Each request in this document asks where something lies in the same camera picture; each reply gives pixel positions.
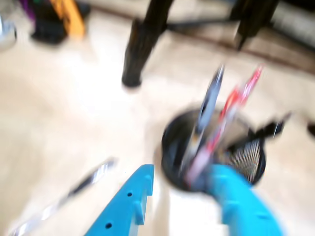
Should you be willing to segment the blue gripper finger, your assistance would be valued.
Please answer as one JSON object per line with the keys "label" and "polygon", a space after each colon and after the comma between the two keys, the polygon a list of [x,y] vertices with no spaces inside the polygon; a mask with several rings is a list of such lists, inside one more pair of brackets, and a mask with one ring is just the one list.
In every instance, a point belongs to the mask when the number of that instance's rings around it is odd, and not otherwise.
{"label": "blue gripper finger", "polygon": [[282,236],[277,220],[243,176],[223,165],[209,173],[209,195],[221,207],[221,222],[231,236]]}
{"label": "blue gripper finger", "polygon": [[144,224],[147,197],[153,194],[154,165],[140,166],[124,183],[99,217],[87,230],[87,236],[136,236]]}

